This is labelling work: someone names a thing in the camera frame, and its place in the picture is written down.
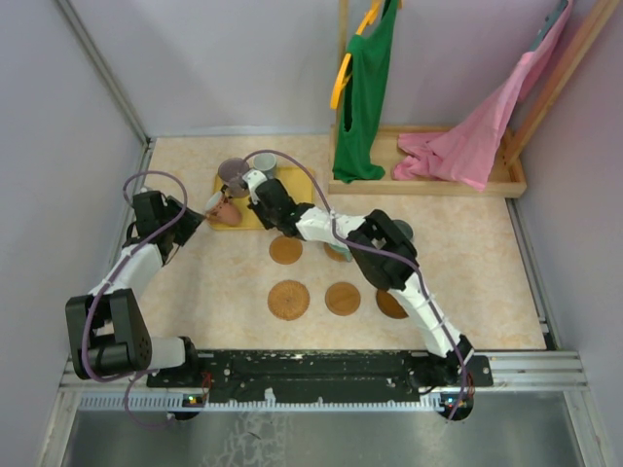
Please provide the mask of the light wooden coaster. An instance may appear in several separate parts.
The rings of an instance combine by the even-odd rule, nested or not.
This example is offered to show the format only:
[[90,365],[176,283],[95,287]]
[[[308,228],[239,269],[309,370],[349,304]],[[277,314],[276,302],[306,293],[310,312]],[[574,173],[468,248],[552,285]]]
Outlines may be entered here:
[[296,263],[301,258],[302,253],[303,245],[298,238],[283,235],[275,238],[269,247],[272,260],[280,265]]

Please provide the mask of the pink mug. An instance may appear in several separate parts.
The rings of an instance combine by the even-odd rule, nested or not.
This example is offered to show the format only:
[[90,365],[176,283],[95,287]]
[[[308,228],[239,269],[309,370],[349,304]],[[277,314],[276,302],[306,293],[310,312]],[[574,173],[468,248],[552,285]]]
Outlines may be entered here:
[[204,216],[210,222],[218,222],[229,227],[236,227],[242,221],[238,208],[222,192],[213,194],[204,206]]

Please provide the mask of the large woven rattan coaster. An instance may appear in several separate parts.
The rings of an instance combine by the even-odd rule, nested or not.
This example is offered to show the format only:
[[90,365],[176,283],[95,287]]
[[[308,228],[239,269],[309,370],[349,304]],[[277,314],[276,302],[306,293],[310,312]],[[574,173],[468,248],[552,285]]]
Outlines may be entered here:
[[273,316],[292,321],[305,314],[310,305],[308,288],[295,280],[278,282],[269,292],[267,304]]

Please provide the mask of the small orange wooden coaster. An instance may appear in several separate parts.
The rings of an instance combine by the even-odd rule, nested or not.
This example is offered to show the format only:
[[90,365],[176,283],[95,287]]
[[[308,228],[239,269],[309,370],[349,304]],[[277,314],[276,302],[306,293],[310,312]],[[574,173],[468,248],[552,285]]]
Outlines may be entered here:
[[325,294],[327,308],[338,316],[349,316],[355,313],[360,303],[361,296],[358,289],[348,282],[332,284]]

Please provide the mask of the dark speckled grey mug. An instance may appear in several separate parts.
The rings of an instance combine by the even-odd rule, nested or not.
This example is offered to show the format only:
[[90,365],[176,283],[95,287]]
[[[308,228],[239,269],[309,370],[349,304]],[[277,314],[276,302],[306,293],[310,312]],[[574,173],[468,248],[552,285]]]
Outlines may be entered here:
[[404,220],[394,219],[393,224],[398,228],[400,232],[404,234],[404,236],[412,241],[414,239],[414,231],[412,227]]

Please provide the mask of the large brown wooden coaster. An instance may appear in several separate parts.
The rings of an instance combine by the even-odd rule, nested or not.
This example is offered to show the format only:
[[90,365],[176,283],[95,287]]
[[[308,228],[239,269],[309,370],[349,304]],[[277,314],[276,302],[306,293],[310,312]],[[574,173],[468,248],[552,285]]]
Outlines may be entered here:
[[391,319],[401,320],[408,317],[402,305],[387,291],[378,290],[376,292],[376,303],[381,313]]

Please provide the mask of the teal mug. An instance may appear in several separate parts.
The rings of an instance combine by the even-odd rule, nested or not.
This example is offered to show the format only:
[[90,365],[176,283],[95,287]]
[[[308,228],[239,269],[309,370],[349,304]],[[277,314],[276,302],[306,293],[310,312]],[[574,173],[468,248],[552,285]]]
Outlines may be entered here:
[[331,258],[334,259],[335,261],[348,262],[348,263],[352,261],[352,255],[347,248],[342,248],[342,247],[335,246],[332,244],[330,244],[328,248],[329,248],[329,251],[331,252]]

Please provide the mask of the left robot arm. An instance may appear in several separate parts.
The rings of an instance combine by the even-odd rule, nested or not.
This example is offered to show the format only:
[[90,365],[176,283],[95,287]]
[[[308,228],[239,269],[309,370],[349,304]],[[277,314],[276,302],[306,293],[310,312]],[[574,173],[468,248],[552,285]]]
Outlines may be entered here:
[[138,299],[204,215],[160,191],[139,193],[130,205],[135,220],[119,260],[88,294],[65,305],[74,372],[104,381],[164,367],[179,384],[192,385],[201,378],[202,361],[186,352],[181,338],[152,338]]

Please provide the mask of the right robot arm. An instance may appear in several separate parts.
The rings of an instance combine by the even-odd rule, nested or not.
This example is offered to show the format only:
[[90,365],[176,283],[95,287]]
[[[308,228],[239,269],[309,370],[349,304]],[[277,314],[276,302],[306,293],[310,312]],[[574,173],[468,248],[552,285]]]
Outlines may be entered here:
[[415,320],[442,382],[458,384],[468,375],[472,344],[429,292],[413,242],[385,212],[375,209],[366,216],[350,216],[327,206],[298,203],[279,180],[256,169],[244,173],[242,180],[250,193],[249,208],[265,229],[350,253],[364,278],[389,293]]

